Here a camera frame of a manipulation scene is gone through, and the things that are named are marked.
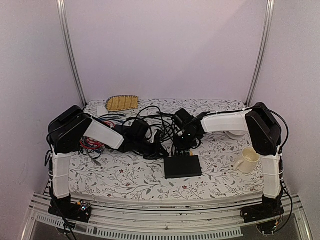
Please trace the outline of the black network switch box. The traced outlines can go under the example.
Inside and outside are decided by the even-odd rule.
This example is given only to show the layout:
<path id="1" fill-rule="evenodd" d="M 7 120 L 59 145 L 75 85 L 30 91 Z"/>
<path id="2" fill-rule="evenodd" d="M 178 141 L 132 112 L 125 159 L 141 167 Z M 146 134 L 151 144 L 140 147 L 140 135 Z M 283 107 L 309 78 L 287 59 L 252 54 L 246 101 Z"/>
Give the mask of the black network switch box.
<path id="1" fill-rule="evenodd" d="M 202 175 L 197 155 L 167 157 L 163 163 L 165 179 L 199 177 Z"/>

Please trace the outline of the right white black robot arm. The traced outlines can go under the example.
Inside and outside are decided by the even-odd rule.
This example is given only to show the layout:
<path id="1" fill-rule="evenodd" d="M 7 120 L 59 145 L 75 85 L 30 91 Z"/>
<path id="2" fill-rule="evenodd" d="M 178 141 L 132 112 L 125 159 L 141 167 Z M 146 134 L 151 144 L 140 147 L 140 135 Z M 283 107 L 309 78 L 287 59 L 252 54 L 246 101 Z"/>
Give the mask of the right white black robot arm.
<path id="1" fill-rule="evenodd" d="M 283 181 L 282 156 L 287 141 L 282 140 L 282 128 L 277 122 L 280 118 L 262 102 L 240 110 L 203 112 L 196 117 L 182 108 L 173 115 L 173 122 L 179 129 L 173 137 L 173 145 L 179 152 L 190 150 L 208 133 L 249 134 L 262 165 L 264 187 L 260 204 L 241 209 L 240 215 L 245 223 L 284 214 L 281 199 L 287 190 Z"/>

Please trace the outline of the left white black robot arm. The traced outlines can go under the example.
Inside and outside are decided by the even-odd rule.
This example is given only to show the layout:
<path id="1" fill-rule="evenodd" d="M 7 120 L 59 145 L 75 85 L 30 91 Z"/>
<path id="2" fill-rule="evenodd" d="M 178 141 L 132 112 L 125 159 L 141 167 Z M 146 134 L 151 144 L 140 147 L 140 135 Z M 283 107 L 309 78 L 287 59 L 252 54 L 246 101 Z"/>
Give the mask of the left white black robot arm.
<path id="1" fill-rule="evenodd" d="M 71 202 L 69 171 L 72 153 L 80 148 L 83 138 L 91 138 L 121 153 L 133 152 L 144 159 L 157 160 L 169 156 L 157 130 L 153 141 L 147 138 L 150 126 L 142 119 L 135 119 L 130 126 L 108 126 L 102 120 L 85 113 L 74 105 L 48 126 L 47 142 L 50 146 L 48 165 L 51 202 L 49 214 L 62 217 L 67 222 L 74 220 L 88 223 L 92 208 L 88 202 Z"/>

